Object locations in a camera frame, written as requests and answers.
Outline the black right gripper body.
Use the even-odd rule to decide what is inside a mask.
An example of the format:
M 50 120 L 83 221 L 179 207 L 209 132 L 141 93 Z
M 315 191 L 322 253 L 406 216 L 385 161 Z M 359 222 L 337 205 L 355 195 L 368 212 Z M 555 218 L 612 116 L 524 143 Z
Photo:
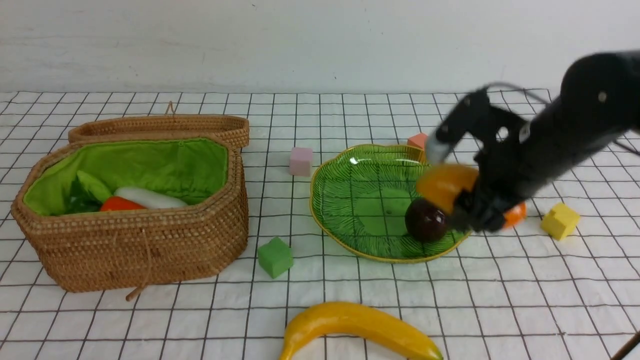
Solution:
M 507 224 L 506 214 L 524 197 L 516 191 L 523 150 L 480 150 L 474 155 L 478 176 L 470 190 L 454 201 L 452 228 L 460 232 L 497 233 Z

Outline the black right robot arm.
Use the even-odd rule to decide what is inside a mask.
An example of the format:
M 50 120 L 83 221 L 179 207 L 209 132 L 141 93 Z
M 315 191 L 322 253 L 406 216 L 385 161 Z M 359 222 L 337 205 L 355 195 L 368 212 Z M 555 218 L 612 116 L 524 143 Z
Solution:
M 457 231 L 496 232 L 506 212 L 630 130 L 639 129 L 639 51 L 600 52 L 576 60 L 560 93 L 532 119 L 491 105 L 487 88 L 465 96 L 446 117 L 445 137 L 482 143 L 478 177 L 454 200 Z

